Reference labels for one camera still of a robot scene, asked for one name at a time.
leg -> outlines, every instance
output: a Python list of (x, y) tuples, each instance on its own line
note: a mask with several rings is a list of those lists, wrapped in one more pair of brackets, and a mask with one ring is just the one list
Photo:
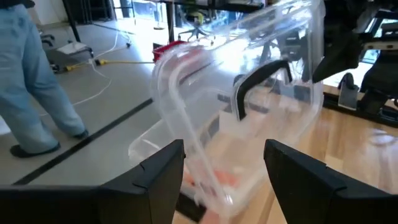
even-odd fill
[(184, 32), (179, 33), (179, 35), (181, 35), (181, 34), (191, 34), (191, 33), (193, 33), (194, 31), (195, 31), (195, 29), (187, 30), (187, 31), (184, 31)]
[(195, 34), (192, 33), (190, 37), (188, 37), (187, 41), (189, 42), (189, 40), (194, 36)]
[(201, 30), (200, 28), (198, 28), (198, 34), (201, 34), (201, 35), (204, 35), (204, 36), (207, 35), (207, 34), (206, 34), (203, 30)]
[(8, 10), (0, 9), (0, 115), (20, 148), (36, 154), (57, 147), (58, 141), (30, 105), (25, 88), (22, 54), (27, 24), (18, 15), (21, 7), (24, 8), (20, 5)]
[(81, 118), (50, 68), (35, 26), (27, 34), (22, 66), (27, 90), (49, 113), (55, 124), (70, 136), (85, 132)]

black handle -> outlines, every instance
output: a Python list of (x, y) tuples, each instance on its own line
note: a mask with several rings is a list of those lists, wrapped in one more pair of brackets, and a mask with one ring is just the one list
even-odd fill
[(253, 72), (250, 76), (248, 76), (242, 83), (239, 84), (237, 90), (235, 91), (236, 96), (236, 107), (237, 107), (237, 116), (238, 120), (242, 120), (246, 117), (246, 112), (244, 110), (244, 97), (246, 93), (255, 87), (256, 85), (262, 83), (267, 78), (271, 77), (275, 72), (279, 69), (284, 68), (287, 71), (287, 78), (289, 79), (289, 83), (292, 82), (292, 73), (290, 72), (289, 63), (287, 60), (276, 60), (271, 63), (267, 63), (262, 67), (258, 68), (255, 72)]
[(340, 80), (337, 89), (341, 89), (342, 85), (346, 85), (347, 88), (350, 90), (354, 90), (356, 88), (356, 85), (354, 83), (354, 76), (350, 72), (347, 72), (343, 78)]
[(312, 82), (318, 83), (339, 72), (357, 68), (363, 50), (363, 39), (368, 35), (347, 32), (336, 38), (331, 47), (326, 48), (325, 57), (312, 73)]

clear plastic container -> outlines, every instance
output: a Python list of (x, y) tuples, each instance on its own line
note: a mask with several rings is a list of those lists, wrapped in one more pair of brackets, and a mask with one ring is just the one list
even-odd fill
[(131, 159), (183, 139), (190, 196), (224, 217), (239, 212), (267, 177), (265, 140), (294, 146), (322, 107), (311, 74), (324, 15), (323, 1), (282, 1), (167, 52), (151, 83), (162, 121), (131, 144)]

person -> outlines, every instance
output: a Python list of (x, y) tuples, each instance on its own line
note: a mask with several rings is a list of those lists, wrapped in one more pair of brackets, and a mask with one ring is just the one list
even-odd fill
[(39, 32), (26, 9), (31, 3), (0, 0), (0, 116), (19, 143), (10, 152), (20, 158), (60, 149), (60, 143), (32, 107), (29, 94), (64, 133), (77, 139), (88, 135), (50, 68)]

table leg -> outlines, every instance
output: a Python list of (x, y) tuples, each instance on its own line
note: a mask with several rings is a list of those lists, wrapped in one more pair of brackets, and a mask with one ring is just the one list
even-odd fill
[(87, 17), (88, 17), (88, 24), (92, 24), (93, 23), (93, 15), (91, 14), (90, 0), (86, 0), (86, 11), (87, 11)]
[(174, 5), (171, 3), (166, 3), (166, 13), (167, 13), (167, 27), (169, 28), (169, 43), (174, 41), (174, 15), (173, 15)]
[(102, 0), (102, 6), (104, 7), (104, 17), (106, 18), (106, 20), (108, 20), (108, 5), (106, 4), (105, 0)]
[(76, 28), (76, 21), (73, 18), (72, 13), (70, 12), (70, 6), (68, 3), (68, 0), (62, 0), (62, 3), (63, 3), (63, 6), (65, 7), (65, 12), (67, 13), (68, 22), (69, 22), (70, 27), (72, 28), (73, 35), (75, 36), (75, 39), (77, 42), (81, 42), (79, 32), (77, 31), (77, 28)]
[(86, 24), (86, 7), (85, 7), (85, 0), (80, 0), (80, 9), (81, 9), (81, 18), (83, 19), (83, 24)]

